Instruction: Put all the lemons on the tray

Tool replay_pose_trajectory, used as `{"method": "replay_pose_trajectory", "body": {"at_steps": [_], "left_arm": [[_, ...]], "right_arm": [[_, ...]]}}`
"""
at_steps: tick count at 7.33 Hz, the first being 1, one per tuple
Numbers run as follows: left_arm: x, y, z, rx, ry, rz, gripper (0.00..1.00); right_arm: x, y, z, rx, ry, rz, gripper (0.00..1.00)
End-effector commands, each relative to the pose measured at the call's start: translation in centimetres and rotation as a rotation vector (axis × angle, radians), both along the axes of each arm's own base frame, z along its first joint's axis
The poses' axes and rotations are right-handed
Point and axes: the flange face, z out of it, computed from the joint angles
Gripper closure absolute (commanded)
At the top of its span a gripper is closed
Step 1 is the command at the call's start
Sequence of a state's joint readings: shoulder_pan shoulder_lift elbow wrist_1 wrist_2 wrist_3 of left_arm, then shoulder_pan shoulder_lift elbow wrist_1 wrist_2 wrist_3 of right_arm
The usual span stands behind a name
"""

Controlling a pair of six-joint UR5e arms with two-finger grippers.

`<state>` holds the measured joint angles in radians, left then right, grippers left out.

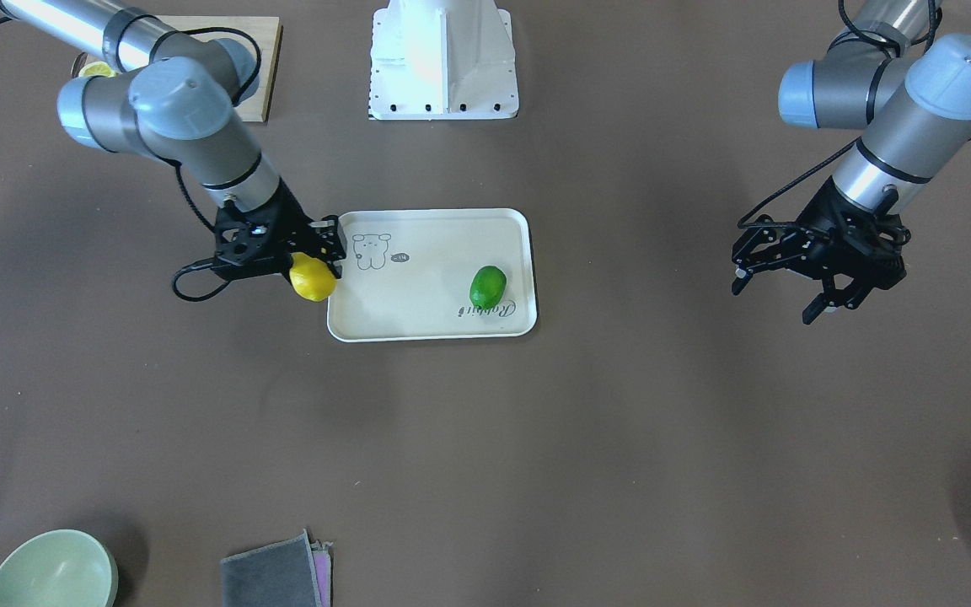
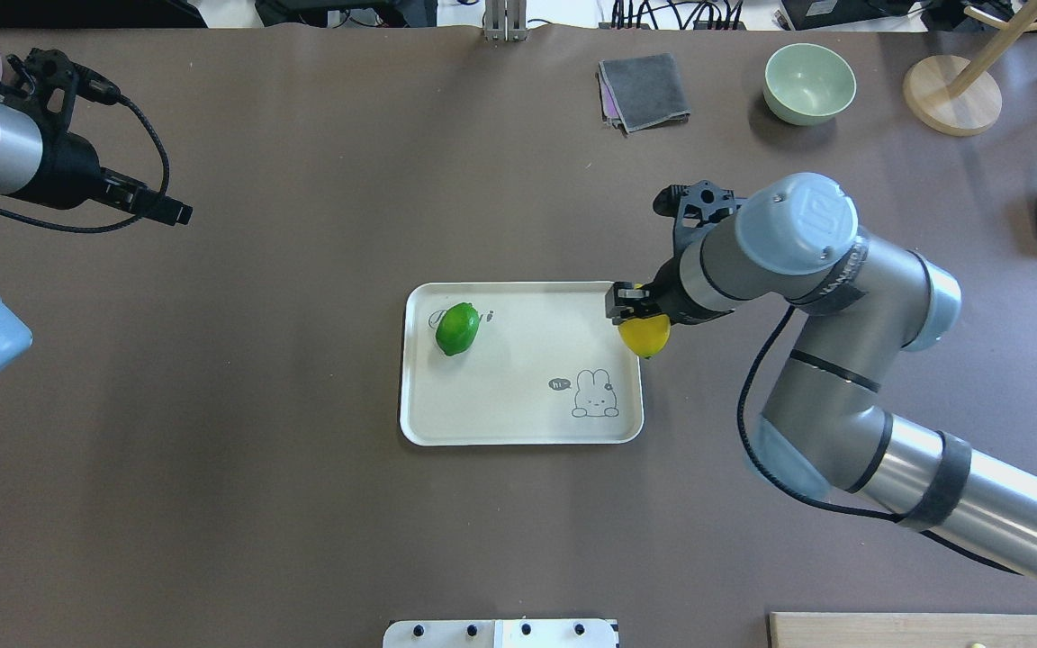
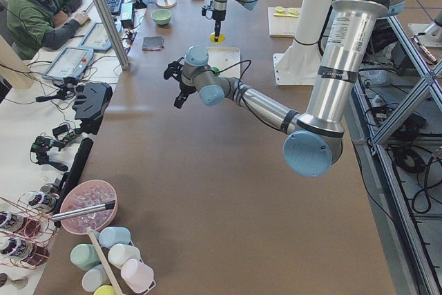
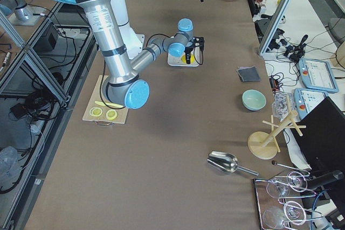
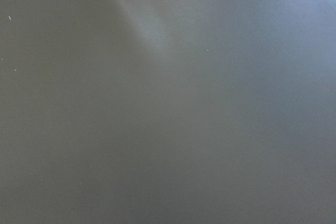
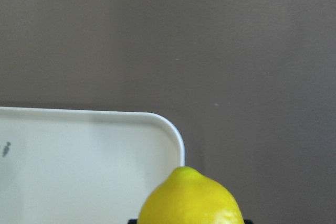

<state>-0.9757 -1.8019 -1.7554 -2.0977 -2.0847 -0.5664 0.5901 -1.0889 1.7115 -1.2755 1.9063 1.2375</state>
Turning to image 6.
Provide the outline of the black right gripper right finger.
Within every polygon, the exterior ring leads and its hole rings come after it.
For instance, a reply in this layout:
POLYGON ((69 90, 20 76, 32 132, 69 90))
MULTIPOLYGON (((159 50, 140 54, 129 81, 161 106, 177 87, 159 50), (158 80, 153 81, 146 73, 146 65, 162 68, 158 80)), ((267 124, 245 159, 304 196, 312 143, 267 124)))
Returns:
POLYGON ((244 220, 244 224, 253 224, 253 222, 252 222, 251 220, 247 220, 247 219, 245 219, 245 220, 244 220))

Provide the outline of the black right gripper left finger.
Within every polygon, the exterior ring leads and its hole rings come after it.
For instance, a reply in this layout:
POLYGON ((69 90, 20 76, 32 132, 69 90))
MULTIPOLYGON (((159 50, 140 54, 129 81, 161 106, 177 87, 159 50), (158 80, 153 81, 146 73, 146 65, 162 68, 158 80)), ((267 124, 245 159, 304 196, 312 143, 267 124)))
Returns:
POLYGON ((137 224, 138 220, 137 219, 130 219, 128 220, 128 224, 137 224))

